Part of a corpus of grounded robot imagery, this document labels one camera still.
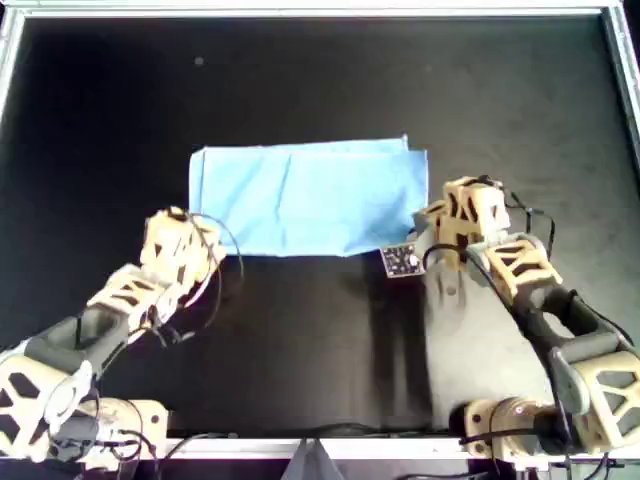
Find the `black table surface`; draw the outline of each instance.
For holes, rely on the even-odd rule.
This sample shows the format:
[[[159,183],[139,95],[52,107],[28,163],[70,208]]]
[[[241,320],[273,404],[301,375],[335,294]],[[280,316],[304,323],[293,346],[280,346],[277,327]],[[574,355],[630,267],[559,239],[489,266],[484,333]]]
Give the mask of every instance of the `black table surface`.
[[[551,212],[567,284],[640,333],[636,178],[596,18],[34,19],[10,95],[4,344],[76,313],[136,261],[144,218],[186,205],[203,145],[403,133],[429,150],[432,199],[447,179],[488,173]],[[424,288],[386,281],[375,252],[246,267],[241,297],[213,327],[166,351],[137,342],[102,394],[157,399],[189,431],[260,435],[440,428],[456,404],[506,393],[497,370],[486,388],[469,380],[489,365],[511,365],[509,378],[533,390],[544,383],[497,303],[425,321]],[[237,263],[224,271],[232,287]],[[208,295],[176,325],[201,322],[210,305]],[[516,351],[526,358],[509,363]]]

